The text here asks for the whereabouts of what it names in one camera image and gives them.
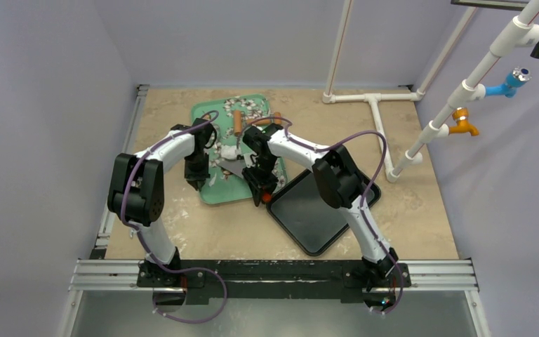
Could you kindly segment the wooden rolling pin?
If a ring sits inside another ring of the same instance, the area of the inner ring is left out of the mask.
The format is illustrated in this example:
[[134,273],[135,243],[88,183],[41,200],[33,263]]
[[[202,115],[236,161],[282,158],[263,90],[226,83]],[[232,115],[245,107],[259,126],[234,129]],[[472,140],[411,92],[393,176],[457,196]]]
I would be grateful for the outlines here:
[[247,116],[241,110],[233,111],[233,131],[235,136],[240,136],[246,125],[264,126],[268,124],[282,125],[281,114],[276,112],[269,116]]

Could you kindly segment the metal scraper wooden handle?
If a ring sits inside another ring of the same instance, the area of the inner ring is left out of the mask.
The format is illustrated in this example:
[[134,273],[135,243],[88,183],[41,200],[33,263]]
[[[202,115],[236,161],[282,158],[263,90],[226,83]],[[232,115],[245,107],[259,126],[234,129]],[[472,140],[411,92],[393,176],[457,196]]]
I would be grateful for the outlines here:
[[[237,159],[237,160],[227,160],[227,159],[221,159],[219,162],[219,166],[226,171],[229,171],[230,173],[236,175],[240,179],[244,179],[243,177],[243,170],[246,168],[246,162],[244,159]],[[267,192],[263,192],[261,194],[260,200],[263,203],[267,203],[272,200],[272,195]]]

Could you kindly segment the green floral tray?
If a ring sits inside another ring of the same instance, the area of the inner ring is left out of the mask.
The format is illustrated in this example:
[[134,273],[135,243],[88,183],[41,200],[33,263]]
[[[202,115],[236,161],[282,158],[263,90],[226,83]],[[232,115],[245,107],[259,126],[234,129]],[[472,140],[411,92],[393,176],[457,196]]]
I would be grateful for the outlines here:
[[[243,142],[238,141],[234,135],[233,111],[241,110],[248,117],[269,116],[272,114],[270,104],[266,97],[261,94],[238,95],[197,103],[191,109],[191,120],[195,120],[212,110],[219,111],[219,116],[212,123],[217,136],[212,137],[208,142],[206,152],[209,155],[209,173],[211,177],[199,192],[200,198],[206,204],[221,204],[249,199],[251,198],[251,191],[246,182],[219,166],[222,159],[220,157],[220,148],[223,145],[236,145],[241,149],[242,154],[249,153],[251,150]],[[215,173],[218,174],[215,185],[209,187],[209,180]]]

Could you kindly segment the black baking tray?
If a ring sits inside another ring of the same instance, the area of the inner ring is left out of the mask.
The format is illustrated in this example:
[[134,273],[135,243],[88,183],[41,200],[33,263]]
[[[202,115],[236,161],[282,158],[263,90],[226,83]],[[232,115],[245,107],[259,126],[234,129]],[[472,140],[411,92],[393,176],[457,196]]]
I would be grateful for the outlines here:
[[349,228],[345,209],[334,209],[324,202],[309,170],[304,170],[275,193],[266,209],[311,257],[323,254]]

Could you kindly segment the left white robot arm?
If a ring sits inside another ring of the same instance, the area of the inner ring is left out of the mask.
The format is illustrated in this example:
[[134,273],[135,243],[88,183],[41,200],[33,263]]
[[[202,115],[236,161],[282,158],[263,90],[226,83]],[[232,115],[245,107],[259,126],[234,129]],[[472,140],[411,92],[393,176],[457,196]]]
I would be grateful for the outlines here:
[[209,178],[206,148],[216,131],[207,117],[191,126],[177,124],[167,136],[146,150],[121,153],[114,160],[107,208],[132,229],[145,250],[139,263],[140,288],[186,286],[189,268],[181,267],[178,248],[166,232],[164,176],[185,161],[185,180],[200,190]]

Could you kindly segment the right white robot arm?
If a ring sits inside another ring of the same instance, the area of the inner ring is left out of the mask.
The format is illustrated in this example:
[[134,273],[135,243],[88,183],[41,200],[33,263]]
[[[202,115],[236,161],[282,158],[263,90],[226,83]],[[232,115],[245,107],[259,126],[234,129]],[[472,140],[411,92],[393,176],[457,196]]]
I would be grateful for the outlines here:
[[254,164],[245,167],[242,175],[256,206],[268,202],[277,187],[278,179],[272,171],[279,157],[304,166],[313,173],[322,200],[338,210],[352,230],[362,254],[361,275],[368,286],[386,282],[404,285],[397,254],[379,230],[366,201],[374,180],[365,180],[343,142],[324,147],[275,123],[263,130],[247,125],[241,139],[255,153]]

